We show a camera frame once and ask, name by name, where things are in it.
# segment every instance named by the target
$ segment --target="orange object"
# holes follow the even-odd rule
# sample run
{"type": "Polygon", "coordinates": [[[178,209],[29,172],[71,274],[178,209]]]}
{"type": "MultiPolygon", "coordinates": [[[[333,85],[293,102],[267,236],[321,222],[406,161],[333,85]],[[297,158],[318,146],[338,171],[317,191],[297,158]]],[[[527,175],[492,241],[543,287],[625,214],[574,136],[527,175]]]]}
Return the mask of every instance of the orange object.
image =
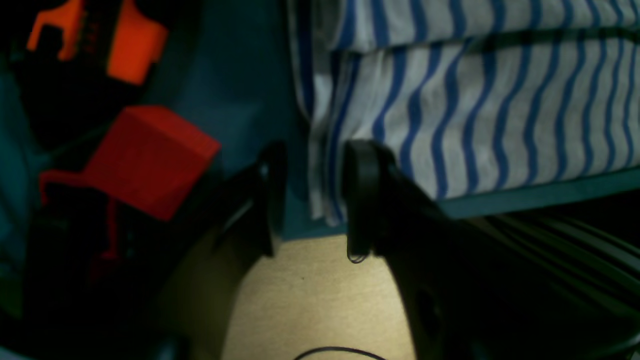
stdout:
{"type": "Polygon", "coordinates": [[[167,34],[164,26],[140,13],[134,0],[123,0],[107,74],[126,83],[142,85],[151,65],[160,58],[167,34]]]}
{"type": "Polygon", "coordinates": [[[80,30],[83,14],[84,0],[67,0],[65,4],[51,10],[45,10],[38,14],[27,49],[36,51],[42,28],[46,25],[60,28],[63,33],[63,46],[58,52],[60,61],[69,61],[76,55],[76,40],[80,30]]]}

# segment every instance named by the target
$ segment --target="red cube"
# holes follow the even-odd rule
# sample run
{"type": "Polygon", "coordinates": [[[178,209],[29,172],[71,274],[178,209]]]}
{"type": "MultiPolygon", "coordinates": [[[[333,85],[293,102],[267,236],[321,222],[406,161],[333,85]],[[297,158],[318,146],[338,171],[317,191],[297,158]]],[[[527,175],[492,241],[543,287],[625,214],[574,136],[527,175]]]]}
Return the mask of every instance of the red cube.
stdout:
{"type": "Polygon", "coordinates": [[[163,106],[123,110],[84,168],[86,182],[157,219],[169,220],[220,144],[163,106]]]}

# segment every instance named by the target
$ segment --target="folded towel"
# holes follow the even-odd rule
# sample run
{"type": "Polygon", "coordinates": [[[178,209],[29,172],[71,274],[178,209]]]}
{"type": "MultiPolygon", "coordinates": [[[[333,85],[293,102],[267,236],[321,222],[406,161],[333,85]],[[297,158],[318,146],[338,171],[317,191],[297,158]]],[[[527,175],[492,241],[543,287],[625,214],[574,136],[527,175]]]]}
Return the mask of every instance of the folded towel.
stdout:
{"type": "Polygon", "coordinates": [[[313,215],[345,221],[354,138],[434,199],[638,165],[638,2],[291,0],[313,215]]]}

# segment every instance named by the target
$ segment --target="light wood floor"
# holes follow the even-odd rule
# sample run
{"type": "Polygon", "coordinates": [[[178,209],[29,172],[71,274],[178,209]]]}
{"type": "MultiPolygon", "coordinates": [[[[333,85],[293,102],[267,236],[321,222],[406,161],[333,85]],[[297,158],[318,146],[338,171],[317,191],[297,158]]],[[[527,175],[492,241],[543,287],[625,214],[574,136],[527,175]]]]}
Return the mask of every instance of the light wood floor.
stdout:
{"type": "MultiPolygon", "coordinates": [[[[245,279],[223,360],[293,360],[314,347],[355,347],[411,360],[413,345],[396,285],[382,259],[346,258],[343,236],[285,243],[245,279]]],[[[366,359],[335,352],[311,360],[366,359]]]]}

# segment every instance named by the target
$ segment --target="teal fabric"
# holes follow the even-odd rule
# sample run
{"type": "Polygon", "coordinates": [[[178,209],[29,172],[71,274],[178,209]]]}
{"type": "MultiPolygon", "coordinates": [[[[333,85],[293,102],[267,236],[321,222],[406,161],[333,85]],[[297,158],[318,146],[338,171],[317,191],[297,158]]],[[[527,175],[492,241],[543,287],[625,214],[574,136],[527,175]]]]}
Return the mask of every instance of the teal fabric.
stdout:
{"type": "Polygon", "coordinates": [[[19,273],[29,218],[38,205],[36,174],[47,166],[29,134],[18,89],[0,60],[0,276],[19,273]]]}

